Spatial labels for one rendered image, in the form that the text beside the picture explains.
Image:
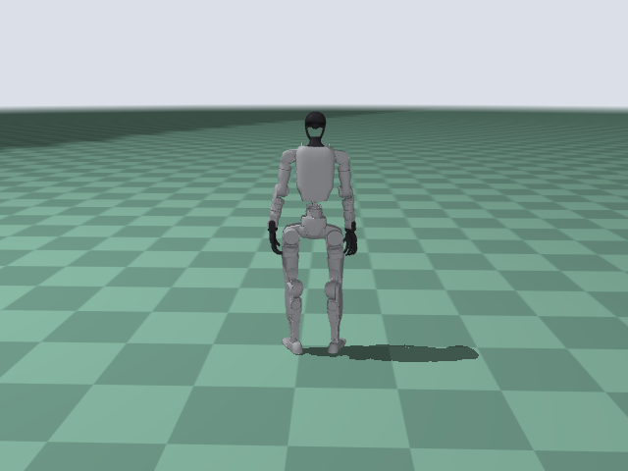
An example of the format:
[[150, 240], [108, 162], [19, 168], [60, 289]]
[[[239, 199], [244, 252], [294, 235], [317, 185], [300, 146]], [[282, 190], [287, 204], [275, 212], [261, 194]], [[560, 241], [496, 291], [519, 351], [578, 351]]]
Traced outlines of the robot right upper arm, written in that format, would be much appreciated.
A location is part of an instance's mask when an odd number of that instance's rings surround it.
[[350, 197], [351, 196], [351, 188], [350, 188], [351, 175], [350, 175], [349, 157], [347, 153], [344, 151], [335, 150], [335, 149], [334, 151], [335, 151], [335, 156], [336, 156], [335, 162], [340, 164], [340, 166], [338, 167], [339, 178], [340, 178], [340, 186], [338, 186], [339, 195], [342, 198]]

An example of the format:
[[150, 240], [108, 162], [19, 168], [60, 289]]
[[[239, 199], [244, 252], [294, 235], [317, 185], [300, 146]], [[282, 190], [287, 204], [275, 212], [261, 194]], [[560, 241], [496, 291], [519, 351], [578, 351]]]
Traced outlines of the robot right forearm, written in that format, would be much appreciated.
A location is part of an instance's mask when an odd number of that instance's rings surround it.
[[[351, 186], [350, 188], [351, 188], [351, 196], [342, 200], [341, 203], [343, 205], [344, 226], [346, 229], [351, 230], [351, 223], [355, 222], [355, 213], [354, 213], [354, 205], [353, 205], [354, 204], [353, 191], [352, 191]], [[355, 222], [355, 225], [356, 225], [356, 222]]]

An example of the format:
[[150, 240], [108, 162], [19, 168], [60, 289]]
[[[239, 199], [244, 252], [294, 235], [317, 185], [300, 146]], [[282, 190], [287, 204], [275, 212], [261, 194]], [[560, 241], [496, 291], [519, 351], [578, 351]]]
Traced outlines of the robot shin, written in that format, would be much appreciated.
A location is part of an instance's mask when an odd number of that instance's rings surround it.
[[290, 342], [299, 341], [299, 321], [301, 317], [302, 300], [301, 297], [293, 297], [293, 287], [291, 283], [286, 283], [285, 291], [286, 313], [289, 323]]
[[341, 284], [336, 285], [336, 299], [327, 299], [328, 318], [331, 325], [331, 339], [336, 343], [340, 342], [340, 320], [342, 316], [342, 287]]

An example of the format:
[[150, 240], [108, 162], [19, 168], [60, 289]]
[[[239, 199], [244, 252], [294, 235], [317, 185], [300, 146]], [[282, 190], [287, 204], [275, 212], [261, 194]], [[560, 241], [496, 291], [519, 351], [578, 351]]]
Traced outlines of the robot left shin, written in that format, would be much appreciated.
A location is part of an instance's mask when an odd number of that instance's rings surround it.
[[289, 323], [290, 342], [299, 341], [299, 321], [301, 317], [302, 300], [301, 297], [293, 297], [293, 287], [291, 283], [286, 283], [285, 291], [286, 313]]

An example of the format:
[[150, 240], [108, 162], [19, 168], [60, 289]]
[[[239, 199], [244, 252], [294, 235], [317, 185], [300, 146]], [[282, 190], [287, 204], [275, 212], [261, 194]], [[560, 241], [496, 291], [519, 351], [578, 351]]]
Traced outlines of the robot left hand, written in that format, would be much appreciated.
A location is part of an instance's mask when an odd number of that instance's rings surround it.
[[278, 230], [278, 228], [276, 228], [276, 223], [275, 221], [270, 221], [269, 222], [269, 238], [270, 238], [270, 242], [271, 242], [271, 246], [272, 249], [275, 253], [282, 255], [283, 253], [277, 248], [277, 246], [280, 246], [280, 244], [278, 243], [278, 241], [276, 240], [276, 231]]

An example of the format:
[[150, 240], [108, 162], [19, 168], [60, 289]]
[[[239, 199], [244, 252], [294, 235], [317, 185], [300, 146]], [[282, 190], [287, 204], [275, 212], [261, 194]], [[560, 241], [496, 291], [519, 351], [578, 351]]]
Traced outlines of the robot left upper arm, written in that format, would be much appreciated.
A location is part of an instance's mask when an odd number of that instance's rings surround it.
[[288, 180], [291, 171], [291, 166], [289, 164], [295, 161], [296, 151], [297, 149], [286, 150], [282, 155], [278, 172], [277, 196], [285, 197], [288, 195]]

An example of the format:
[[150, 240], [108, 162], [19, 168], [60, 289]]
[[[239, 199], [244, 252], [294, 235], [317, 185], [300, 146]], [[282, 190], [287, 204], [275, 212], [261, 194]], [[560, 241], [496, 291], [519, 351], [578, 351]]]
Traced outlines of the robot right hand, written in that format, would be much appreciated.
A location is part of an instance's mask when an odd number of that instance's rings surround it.
[[356, 231], [355, 222], [351, 223], [351, 230], [350, 229], [345, 229], [345, 231], [346, 231], [346, 234], [345, 234], [345, 238], [343, 239], [343, 243], [346, 242], [346, 247], [345, 247], [345, 250], [344, 250], [343, 253], [347, 252], [345, 254], [345, 256], [353, 255], [357, 251], [357, 237], [356, 237], [356, 234], [355, 234], [355, 231]]

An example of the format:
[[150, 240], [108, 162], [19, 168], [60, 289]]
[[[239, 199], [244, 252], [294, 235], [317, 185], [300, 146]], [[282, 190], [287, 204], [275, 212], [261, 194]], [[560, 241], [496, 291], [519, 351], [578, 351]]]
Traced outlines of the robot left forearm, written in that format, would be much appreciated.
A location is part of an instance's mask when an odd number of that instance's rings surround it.
[[276, 227], [279, 224], [279, 219], [281, 217], [281, 213], [282, 213], [282, 207], [284, 205], [284, 200], [281, 199], [280, 197], [277, 196], [277, 192], [278, 192], [278, 185], [276, 184], [274, 187], [274, 192], [273, 192], [273, 198], [272, 198], [272, 206], [271, 206], [271, 210], [270, 210], [270, 219], [267, 222], [267, 226], [269, 227], [269, 222], [270, 221], [275, 221], [276, 223]]

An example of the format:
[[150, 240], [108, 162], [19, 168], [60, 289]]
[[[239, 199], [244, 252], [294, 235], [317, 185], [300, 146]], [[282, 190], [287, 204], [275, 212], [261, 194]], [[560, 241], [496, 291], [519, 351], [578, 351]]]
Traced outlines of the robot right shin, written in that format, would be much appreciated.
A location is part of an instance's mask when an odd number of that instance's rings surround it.
[[336, 299], [327, 299], [328, 318], [331, 325], [331, 339], [336, 343], [340, 342], [340, 320], [342, 316], [342, 287], [341, 284], [336, 285]]

